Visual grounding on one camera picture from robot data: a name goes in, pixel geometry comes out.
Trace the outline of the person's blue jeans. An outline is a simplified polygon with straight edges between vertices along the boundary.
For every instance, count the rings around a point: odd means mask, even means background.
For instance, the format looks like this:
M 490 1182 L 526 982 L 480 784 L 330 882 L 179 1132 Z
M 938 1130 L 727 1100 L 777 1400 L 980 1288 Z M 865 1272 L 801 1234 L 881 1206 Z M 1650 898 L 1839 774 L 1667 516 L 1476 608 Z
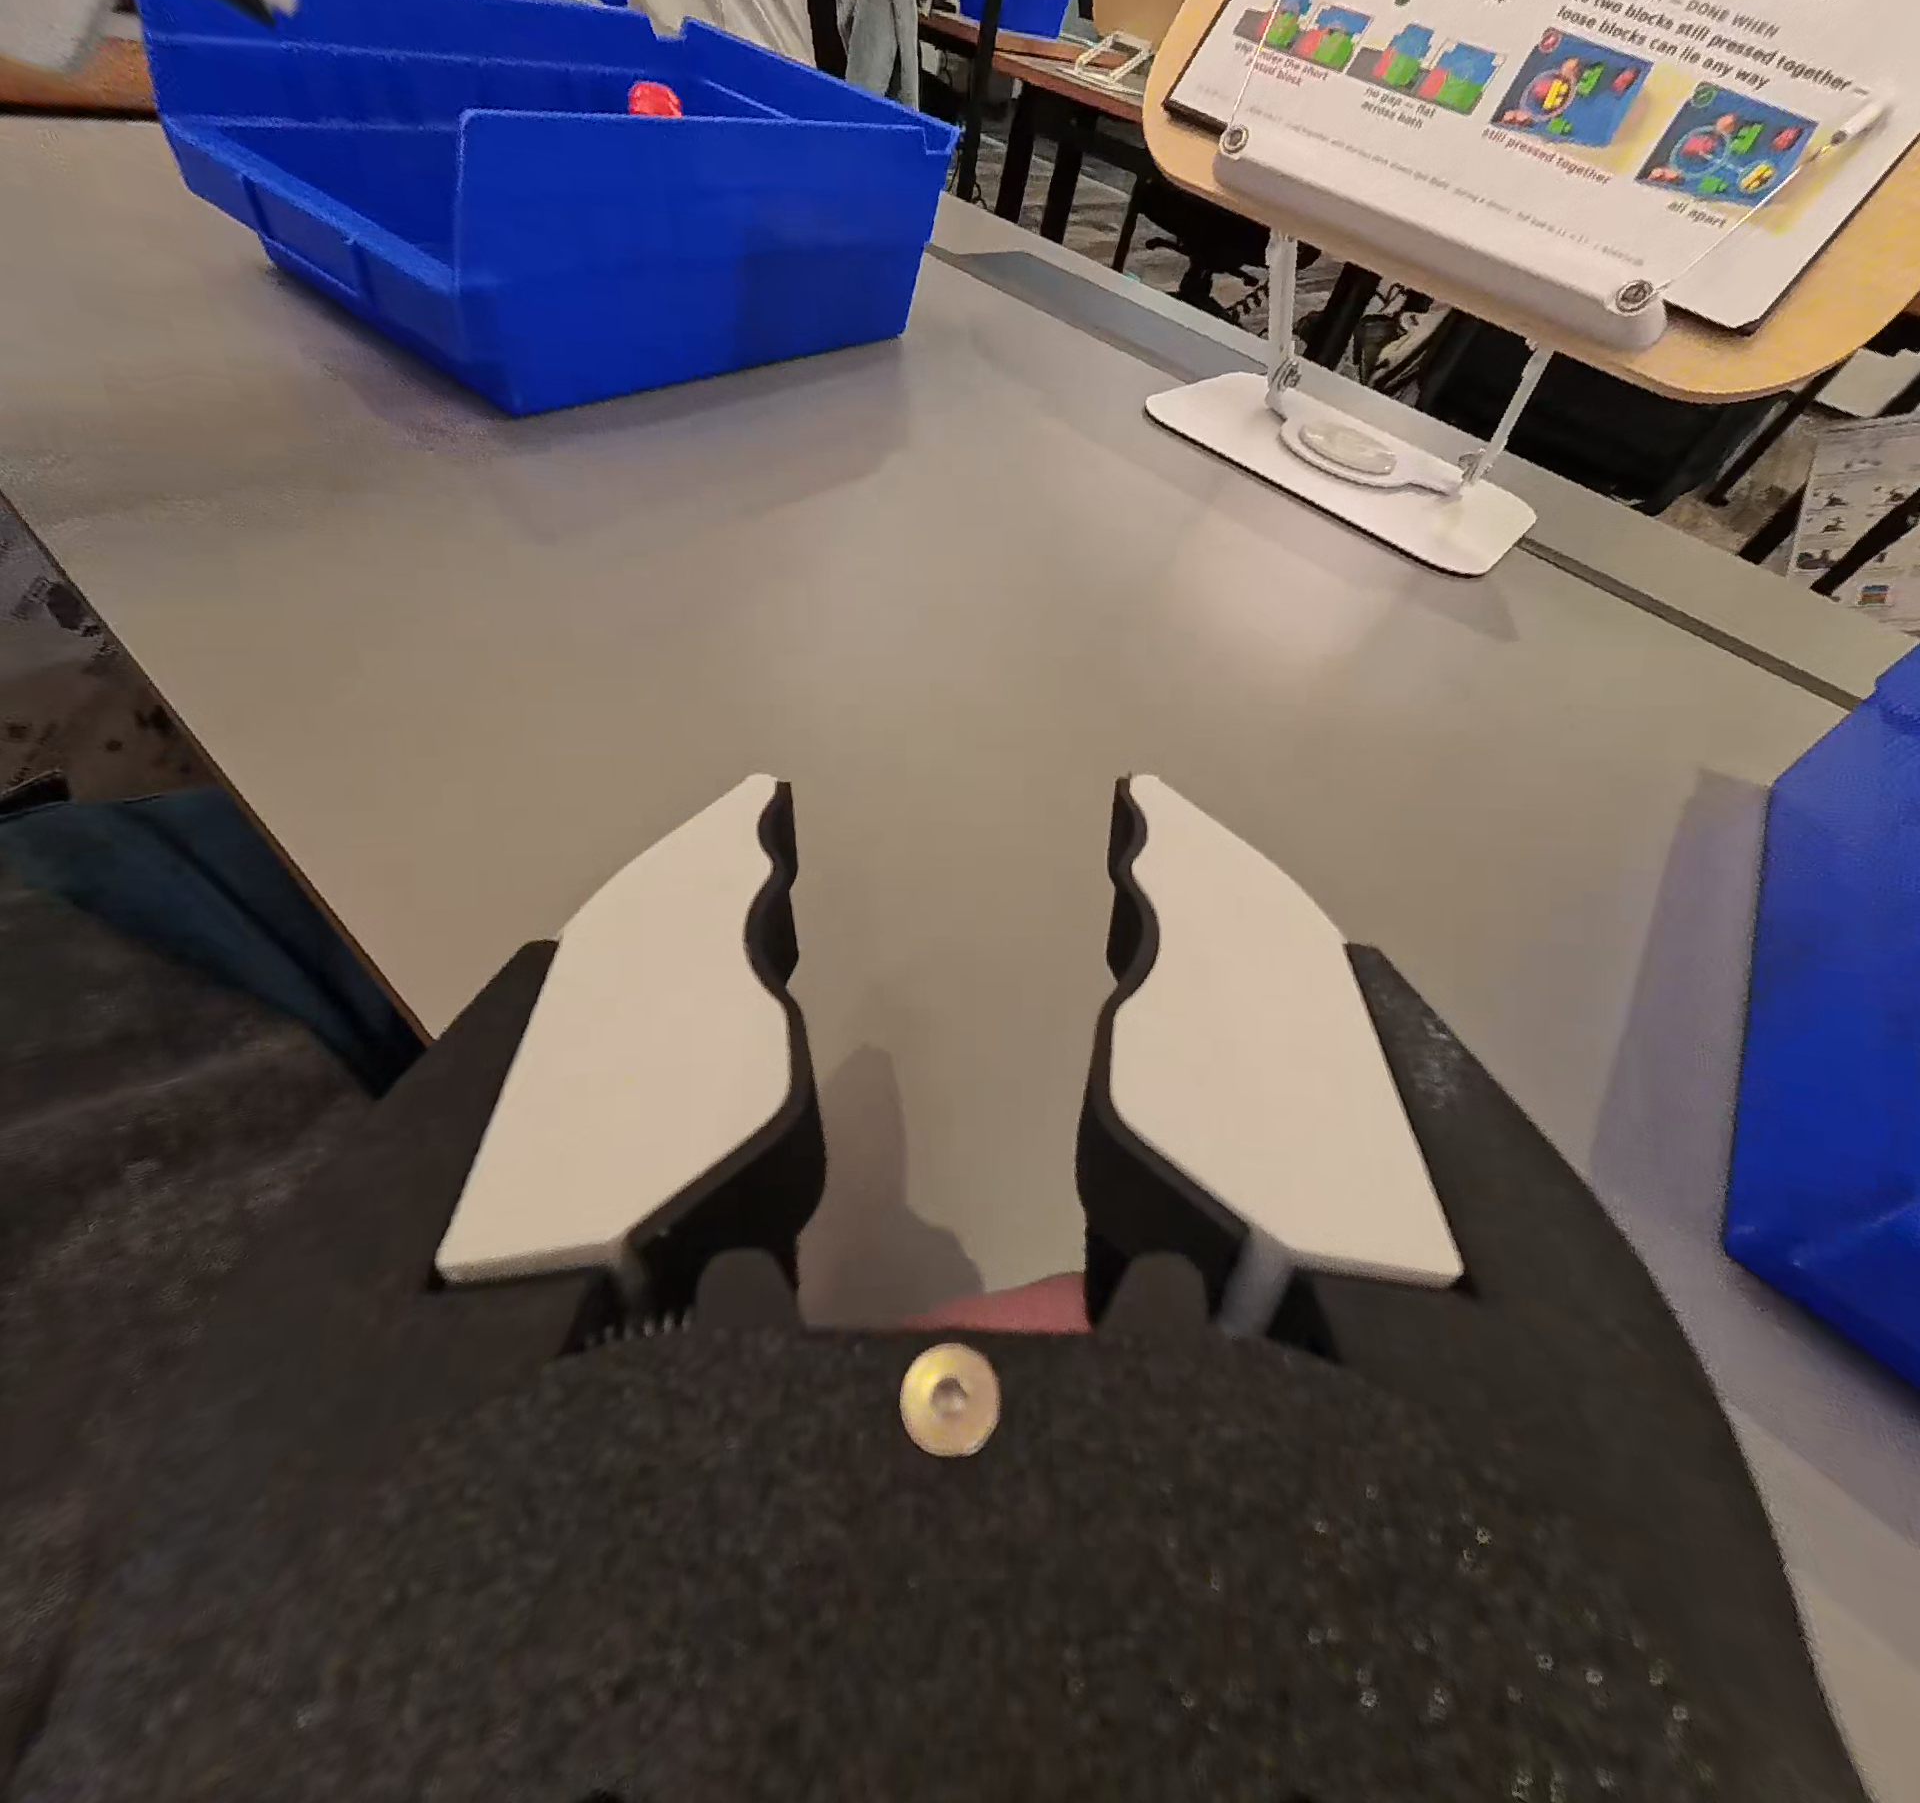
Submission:
M 3 794 L 3 868 L 149 952 L 302 1024 L 370 1096 L 424 1050 L 264 832 L 220 788 L 79 802 L 60 774 Z

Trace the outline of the grey desk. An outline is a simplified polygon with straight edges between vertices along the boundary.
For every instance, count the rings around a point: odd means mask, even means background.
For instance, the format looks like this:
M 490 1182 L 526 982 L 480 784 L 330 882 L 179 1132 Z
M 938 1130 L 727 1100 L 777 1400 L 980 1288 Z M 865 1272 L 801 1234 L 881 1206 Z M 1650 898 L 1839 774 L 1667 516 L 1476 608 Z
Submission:
M 946 201 L 906 337 L 512 423 L 284 281 L 162 133 L 3 121 L 3 512 L 426 1034 L 789 782 L 801 1302 L 1081 1256 L 1116 778 L 1386 952 L 1643 1252 L 1848 1748 L 1916 1800 L 1916 1398 L 1717 1248 L 1764 790 L 1912 650 L 1519 467 L 1485 578 L 1150 425 L 1250 349 Z

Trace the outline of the person's dark sweatshirt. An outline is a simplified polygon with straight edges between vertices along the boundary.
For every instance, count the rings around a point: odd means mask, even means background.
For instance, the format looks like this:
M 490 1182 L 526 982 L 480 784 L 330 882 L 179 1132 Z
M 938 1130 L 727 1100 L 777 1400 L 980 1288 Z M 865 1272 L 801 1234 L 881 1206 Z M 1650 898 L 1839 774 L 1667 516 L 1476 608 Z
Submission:
M 205 1312 L 366 1096 L 297 1018 L 3 878 L 3 1784 Z

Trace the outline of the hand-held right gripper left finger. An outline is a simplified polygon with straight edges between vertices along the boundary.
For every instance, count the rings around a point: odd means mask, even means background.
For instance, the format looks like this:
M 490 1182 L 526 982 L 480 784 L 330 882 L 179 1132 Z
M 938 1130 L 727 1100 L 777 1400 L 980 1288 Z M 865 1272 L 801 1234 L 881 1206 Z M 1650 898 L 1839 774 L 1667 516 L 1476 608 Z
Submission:
M 796 1288 L 826 1190 L 798 878 L 792 786 L 751 774 L 565 922 L 438 1244 L 444 1286 L 597 1274 L 654 1322 L 758 1252 Z

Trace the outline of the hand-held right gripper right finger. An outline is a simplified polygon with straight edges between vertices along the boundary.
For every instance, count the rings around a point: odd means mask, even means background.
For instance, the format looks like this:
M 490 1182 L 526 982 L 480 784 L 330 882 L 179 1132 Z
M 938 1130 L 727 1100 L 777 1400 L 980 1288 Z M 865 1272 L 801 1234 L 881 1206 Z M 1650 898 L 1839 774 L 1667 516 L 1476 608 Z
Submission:
M 1463 1258 L 1319 904 L 1160 776 L 1116 782 L 1102 1002 L 1075 1124 L 1083 1306 L 1184 1260 L 1229 1336 L 1326 1274 L 1448 1292 Z

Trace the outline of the printed paper sheet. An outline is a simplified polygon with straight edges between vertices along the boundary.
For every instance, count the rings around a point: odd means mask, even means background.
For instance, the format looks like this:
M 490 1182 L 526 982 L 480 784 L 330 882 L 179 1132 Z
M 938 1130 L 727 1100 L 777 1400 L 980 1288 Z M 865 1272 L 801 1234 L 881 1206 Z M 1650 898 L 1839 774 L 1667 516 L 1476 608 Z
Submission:
M 79 590 L 1 500 L 1 678 L 104 664 L 111 640 Z

